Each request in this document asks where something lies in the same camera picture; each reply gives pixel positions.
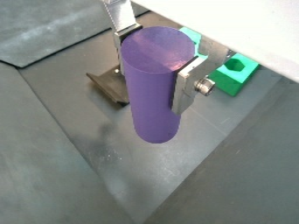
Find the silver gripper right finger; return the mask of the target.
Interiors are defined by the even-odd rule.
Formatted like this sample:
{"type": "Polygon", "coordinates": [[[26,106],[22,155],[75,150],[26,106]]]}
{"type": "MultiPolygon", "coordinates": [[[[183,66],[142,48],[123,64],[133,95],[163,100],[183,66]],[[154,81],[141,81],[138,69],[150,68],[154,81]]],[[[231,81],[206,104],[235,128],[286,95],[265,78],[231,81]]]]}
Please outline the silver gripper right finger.
{"type": "Polygon", "coordinates": [[[173,112],[177,115],[193,105],[198,93],[205,96],[211,94],[215,82],[209,76],[235,55],[223,44],[205,36],[201,37],[198,53],[206,58],[195,56],[177,74],[173,93],[173,112]]]}

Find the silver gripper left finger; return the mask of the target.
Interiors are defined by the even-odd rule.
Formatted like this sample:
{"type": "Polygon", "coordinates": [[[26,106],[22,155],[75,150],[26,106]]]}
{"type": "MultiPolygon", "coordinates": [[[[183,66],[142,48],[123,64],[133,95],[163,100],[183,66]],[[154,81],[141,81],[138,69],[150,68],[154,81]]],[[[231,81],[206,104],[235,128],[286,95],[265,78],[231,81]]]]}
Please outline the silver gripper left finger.
{"type": "Polygon", "coordinates": [[[114,40],[119,58],[119,71],[125,72],[121,46],[130,34],[141,30],[143,26],[137,22],[134,8],[130,0],[103,0],[109,18],[111,19],[111,28],[114,31],[114,40]]]}

